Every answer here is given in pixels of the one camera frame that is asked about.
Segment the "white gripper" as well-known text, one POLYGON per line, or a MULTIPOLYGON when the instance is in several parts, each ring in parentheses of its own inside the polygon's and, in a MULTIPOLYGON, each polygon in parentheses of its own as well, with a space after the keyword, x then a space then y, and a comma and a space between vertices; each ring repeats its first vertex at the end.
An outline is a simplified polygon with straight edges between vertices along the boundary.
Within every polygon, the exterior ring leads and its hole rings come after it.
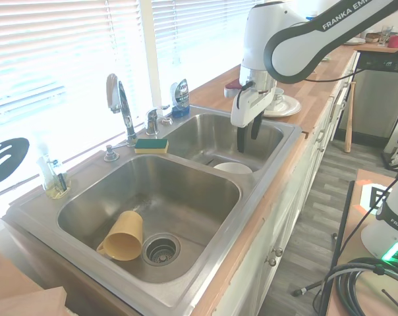
POLYGON ((275 86, 266 93, 260 93, 255 88, 255 82, 247 82, 236 95, 231 110, 231 124, 237 128, 237 149, 244 153, 246 141, 246 126, 253 121, 251 138, 256 140, 262 125, 262 112, 274 99, 275 86))

